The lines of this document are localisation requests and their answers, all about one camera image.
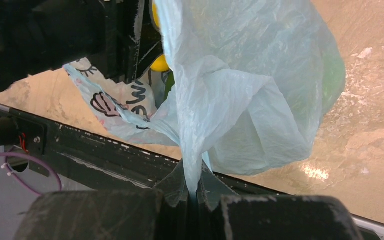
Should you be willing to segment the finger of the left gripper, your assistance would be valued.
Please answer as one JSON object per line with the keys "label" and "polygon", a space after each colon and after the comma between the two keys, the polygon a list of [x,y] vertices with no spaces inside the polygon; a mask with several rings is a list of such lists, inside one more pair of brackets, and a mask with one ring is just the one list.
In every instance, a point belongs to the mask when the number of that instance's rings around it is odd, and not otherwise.
{"label": "finger of the left gripper", "polygon": [[151,0],[118,0],[117,17],[121,81],[130,84],[163,54],[162,37]]}

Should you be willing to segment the light blue plastic bag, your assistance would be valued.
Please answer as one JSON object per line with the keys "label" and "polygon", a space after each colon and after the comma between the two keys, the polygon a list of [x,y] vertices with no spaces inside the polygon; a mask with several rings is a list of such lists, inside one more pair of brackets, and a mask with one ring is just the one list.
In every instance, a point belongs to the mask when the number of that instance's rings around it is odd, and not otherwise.
{"label": "light blue plastic bag", "polygon": [[194,193],[202,163],[256,175],[307,159],[323,120],[323,54],[337,42],[309,0],[158,0],[174,86],[111,84],[85,58],[64,66],[112,134],[179,146]]}

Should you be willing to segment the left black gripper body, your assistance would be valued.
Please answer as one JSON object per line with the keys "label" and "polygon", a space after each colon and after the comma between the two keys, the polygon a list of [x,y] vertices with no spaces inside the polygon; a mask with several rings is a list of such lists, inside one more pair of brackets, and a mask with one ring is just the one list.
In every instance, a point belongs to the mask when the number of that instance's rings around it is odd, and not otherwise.
{"label": "left black gripper body", "polygon": [[114,0],[0,0],[0,93],[29,76],[103,54]]}

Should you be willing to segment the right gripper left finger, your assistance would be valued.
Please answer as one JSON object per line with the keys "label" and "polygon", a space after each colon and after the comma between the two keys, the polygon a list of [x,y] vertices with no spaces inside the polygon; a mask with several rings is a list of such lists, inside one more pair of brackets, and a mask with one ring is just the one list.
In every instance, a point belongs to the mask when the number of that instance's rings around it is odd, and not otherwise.
{"label": "right gripper left finger", "polygon": [[17,240],[185,240],[189,192],[184,167],[153,188],[59,191],[26,212]]}

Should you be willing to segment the dark green fake melon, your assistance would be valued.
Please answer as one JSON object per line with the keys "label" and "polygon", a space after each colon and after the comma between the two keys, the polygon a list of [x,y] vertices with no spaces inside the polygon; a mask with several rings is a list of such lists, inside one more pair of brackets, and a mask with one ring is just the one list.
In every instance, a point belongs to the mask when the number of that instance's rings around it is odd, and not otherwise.
{"label": "dark green fake melon", "polygon": [[337,49],[326,51],[322,62],[322,112],[327,114],[345,89],[346,67]]}

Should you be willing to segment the yellow fake fruit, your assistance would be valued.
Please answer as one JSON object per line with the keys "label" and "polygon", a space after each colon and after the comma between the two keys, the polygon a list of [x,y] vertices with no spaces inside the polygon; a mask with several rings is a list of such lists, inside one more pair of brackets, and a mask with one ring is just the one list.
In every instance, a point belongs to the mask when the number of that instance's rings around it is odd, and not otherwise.
{"label": "yellow fake fruit", "polygon": [[[153,25],[157,31],[160,31],[160,20],[159,20],[159,16],[157,13],[157,6],[156,6],[154,0],[151,0],[150,3],[151,3],[151,16],[152,16]],[[150,68],[151,68],[151,70],[153,70],[155,72],[166,72],[170,69],[168,64],[167,64],[167,61],[166,61],[164,54],[160,55],[152,63]]]}

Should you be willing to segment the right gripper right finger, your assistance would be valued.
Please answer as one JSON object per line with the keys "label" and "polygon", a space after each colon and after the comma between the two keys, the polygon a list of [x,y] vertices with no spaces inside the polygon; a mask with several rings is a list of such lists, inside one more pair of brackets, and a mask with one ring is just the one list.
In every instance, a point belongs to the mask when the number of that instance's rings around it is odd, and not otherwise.
{"label": "right gripper right finger", "polygon": [[346,207],[314,195],[239,195],[202,165],[201,240],[361,240]]}

